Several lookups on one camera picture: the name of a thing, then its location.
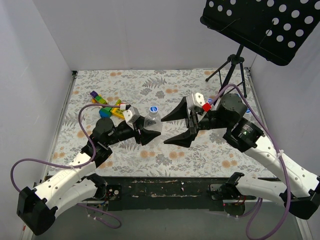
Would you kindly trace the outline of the blue white bottle cap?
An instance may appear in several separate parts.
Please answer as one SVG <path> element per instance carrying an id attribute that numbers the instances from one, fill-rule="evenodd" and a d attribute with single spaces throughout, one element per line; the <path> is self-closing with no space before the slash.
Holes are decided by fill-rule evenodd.
<path id="1" fill-rule="evenodd" d="M 159 112 L 159 109 L 158 109 L 157 106 L 151 106 L 151 107 L 149 108 L 149 113 L 150 113 L 150 114 L 157 114 L 158 112 Z"/>

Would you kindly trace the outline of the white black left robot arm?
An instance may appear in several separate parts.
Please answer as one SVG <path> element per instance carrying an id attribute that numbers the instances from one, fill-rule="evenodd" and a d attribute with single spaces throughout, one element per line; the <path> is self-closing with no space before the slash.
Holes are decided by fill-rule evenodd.
<path id="1" fill-rule="evenodd" d="M 66 169 L 34 188 L 21 190 L 17 215 L 39 236 L 53 225 L 61 213 L 83 200 L 104 200 L 107 182 L 94 171 L 111 156 L 111 145 L 135 138 L 138 144 L 144 146 L 160 136 L 159 131 L 145 129 L 144 120 L 140 116 L 133 126 L 125 121 L 115 126 L 110 118 L 99 119 L 90 141 Z"/>

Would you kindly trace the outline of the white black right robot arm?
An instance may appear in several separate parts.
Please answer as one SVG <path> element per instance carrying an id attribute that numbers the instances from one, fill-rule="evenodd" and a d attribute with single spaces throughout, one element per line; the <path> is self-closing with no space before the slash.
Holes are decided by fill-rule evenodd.
<path id="1" fill-rule="evenodd" d="M 289 206 L 289 212 L 308 220 L 320 206 L 320 178 L 286 154 L 277 151 L 269 137 L 254 123 L 244 118 L 247 106 L 240 96 L 228 93 L 212 109 L 204 96 L 192 93 L 162 122 L 184 119 L 187 131 L 164 141 L 167 145 L 189 148 L 200 130 L 226 129 L 223 139 L 241 153 L 262 164 L 278 181 L 261 180 L 235 172 L 210 194 L 215 200 L 232 200 L 255 196 Z"/>

